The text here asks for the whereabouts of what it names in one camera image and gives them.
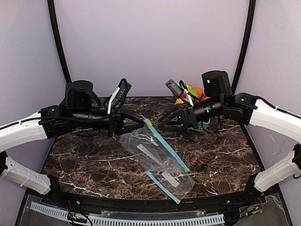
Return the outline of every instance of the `white label on bag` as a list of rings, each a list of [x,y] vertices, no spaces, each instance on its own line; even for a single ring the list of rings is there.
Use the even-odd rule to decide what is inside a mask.
[[[177,187],[180,183],[176,181],[168,172],[164,171],[162,176],[174,187]]]
[[[137,148],[142,151],[144,154],[146,154],[148,157],[150,157],[151,159],[153,159],[156,163],[158,163],[160,166],[162,166],[162,163],[160,163],[160,161],[152,154],[150,153],[149,150],[146,149],[146,147],[144,147],[143,145],[138,145]]]

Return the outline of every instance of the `blue zipper strip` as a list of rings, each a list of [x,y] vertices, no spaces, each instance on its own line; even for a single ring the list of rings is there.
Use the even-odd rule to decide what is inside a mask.
[[[185,165],[183,160],[178,156],[178,154],[172,149],[172,147],[163,139],[163,137],[156,131],[156,129],[153,126],[150,126],[149,123],[151,123],[150,120],[145,119],[144,122],[152,133],[156,136],[156,138],[161,142],[161,144],[170,152],[170,154],[179,162],[179,164],[184,168],[185,172],[190,172],[189,168]]]
[[[173,194],[170,193],[154,176],[151,172],[146,171],[146,174],[153,180],[153,182],[156,183],[156,185],[159,186],[159,188],[162,189],[165,194],[167,194],[169,197],[171,197],[177,204],[181,202],[181,200],[177,199]]]

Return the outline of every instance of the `marble table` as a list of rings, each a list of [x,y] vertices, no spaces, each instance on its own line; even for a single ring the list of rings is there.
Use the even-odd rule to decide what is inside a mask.
[[[172,97],[130,97],[124,108],[156,125],[174,103]],[[221,122],[223,127],[214,134],[161,132],[196,182],[185,198],[242,191],[249,176],[260,171],[240,126],[223,118]],[[210,128],[216,124],[213,119]],[[106,131],[94,137],[82,137],[82,133],[58,137],[43,170],[58,177],[64,191],[119,199],[169,198],[145,174],[135,156],[123,149],[118,136],[108,138]]]

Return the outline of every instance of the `clear ziplock bag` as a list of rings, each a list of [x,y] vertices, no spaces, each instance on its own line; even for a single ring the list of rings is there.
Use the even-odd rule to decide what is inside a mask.
[[[176,203],[192,190],[189,169],[171,146],[145,119],[143,128],[120,137],[122,146],[134,154],[147,175]]]

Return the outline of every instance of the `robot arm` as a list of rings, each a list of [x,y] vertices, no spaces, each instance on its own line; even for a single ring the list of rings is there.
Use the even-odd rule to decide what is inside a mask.
[[[68,83],[66,95],[60,105],[41,109],[40,112],[0,127],[0,178],[15,181],[46,195],[50,191],[60,191],[55,177],[30,170],[14,161],[6,150],[35,140],[51,139],[75,131],[77,128],[105,129],[108,136],[121,135],[144,126],[144,122],[120,109],[131,88],[125,79],[121,80],[117,92],[110,99],[109,114],[101,110],[101,102],[92,92],[93,85],[88,81]],[[92,99],[98,107],[92,106]],[[136,125],[125,126],[126,118]]]
[[[198,122],[223,115],[244,125],[264,127],[285,135],[298,142],[294,150],[269,169],[253,175],[246,191],[262,193],[289,176],[301,172],[301,117],[279,109],[261,97],[247,93],[232,95],[226,72],[212,71],[202,75],[205,94],[210,99],[188,103],[175,107],[159,119],[159,129],[188,132],[188,128],[197,128]],[[183,89],[173,80],[166,83],[176,98],[180,98]],[[177,118],[178,127],[174,127]]]

